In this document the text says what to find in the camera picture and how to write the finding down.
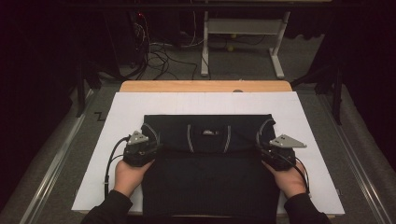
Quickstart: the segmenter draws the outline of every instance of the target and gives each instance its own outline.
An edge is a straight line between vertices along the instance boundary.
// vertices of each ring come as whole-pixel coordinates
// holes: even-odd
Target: wooden strip
[[[262,91],[292,91],[289,82],[271,81],[201,81],[201,80],[165,80],[165,81],[125,81],[122,92],[262,92]]]

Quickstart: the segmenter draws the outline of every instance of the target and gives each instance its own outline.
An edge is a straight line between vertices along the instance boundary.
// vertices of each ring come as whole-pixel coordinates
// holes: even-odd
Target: person
[[[134,190],[140,185],[151,161],[143,167],[131,167],[125,161],[116,166],[115,186],[99,205],[95,206],[81,221],[87,223],[126,223],[130,200]],[[275,176],[276,184],[288,199],[284,205],[291,224],[329,224],[328,217],[320,213],[312,204],[306,193],[302,177],[295,169],[276,171],[270,165],[263,165]],[[297,162],[297,167],[304,172],[304,167]]]

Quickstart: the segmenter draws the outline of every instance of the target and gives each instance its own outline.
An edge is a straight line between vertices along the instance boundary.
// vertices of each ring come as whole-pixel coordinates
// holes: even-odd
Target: forearm
[[[290,224],[328,224],[326,214],[320,213],[306,193],[297,194],[285,203]]]
[[[85,223],[125,223],[131,200],[122,193],[111,190],[106,199],[94,207],[81,221]]]

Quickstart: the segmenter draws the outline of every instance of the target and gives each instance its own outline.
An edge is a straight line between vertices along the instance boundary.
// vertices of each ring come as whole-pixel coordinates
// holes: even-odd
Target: person's left hand
[[[132,167],[123,160],[119,161],[116,166],[116,183],[114,185],[114,190],[130,198],[134,190],[142,182],[145,172],[152,163],[154,163],[154,161],[142,167]]]

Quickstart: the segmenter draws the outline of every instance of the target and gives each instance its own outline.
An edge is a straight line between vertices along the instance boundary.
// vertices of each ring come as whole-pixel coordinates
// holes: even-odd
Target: gray carpet
[[[253,42],[257,40],[257,37],[243,40]],[[228,52],[224,49],[211,50],[209,55],[211,78],[276,79],[267,54],[267,47],[271,46],[271,41],[273,41],[271,38],[265,39],[259,46],[233,43],[235,46],[234,52]],[[310,41],[301,38],[285,39],[283,41],[279,58],[286,80],[292,81],[306,73],[320,41],[321,38]],[[211,46],[222,46],[222,44],[218,40],[216,42],[213,41]],[[199,76],[200,48],[167,48],[167,52],[176,60],[197,63],[198,70],[195,74],[195,79],[208,79],[208,77]],[[191,79],[193,67],[188,64],[171,62],[168,71],[179,79]],[[121,71],[127,73],[128,68],[121,68]],[[147,73],[142,76],[142,79],[153,79],[158,74],[158,70],[149,68]],[[175,77],[171,74],[164,74],[161,79],[175,79]],[[95,112],[102,112],[102,118],[105,118],[113,96],[119,88],[120,83],[104,82],[102,89],[96,91],[92,103],[85,111],[86,118],[69,149],[70,152],[64,167],[41,213],[39,213],[36,223],[79,223],[83,218],[84,215],[72,212],[71,207],[75,199],[76,190],[79,188],[96,141],[104,126],[104,122],[98,120],[98,114]],[[299,94],[304,112],[328,166],[334,185],[342,193],[340,199],[346,214],[334,218],[332,223],[378,223],[372,207],[367,203],[362,193],[361,184],[353,169],[351,169],[345,152],[345,143],[340,138],[339,131],[333,127],[332,118],[328,115],[329,109],[326,107],[328,98],[315,95],[311,85],[303,85],[298,87],[296,91]],[[20,222],[58,148],[62,146],[63,140],[76,121],[74,118],[76,111],[76,104],[74,104],[64,122],[37,154],[8,202],[7,207],[2,211],[0,223]],[[347,91],[343,92],[342,122],[342,130],[345,132],[349,144],[357,149],[356,156],[366,168],[367,175],[378,190],[381,202],[384,203],[388,211],[393,211],[396,204],[394,201],[396,198],[396,174],[389,167],[373,138],[367,132],[364,122],[362,122],[359,113],[354,108]],[[391,215],[391,218],[396,220],[395,215]],[[288,221],[286,218],[280,218],[278,223],[288,223]]]

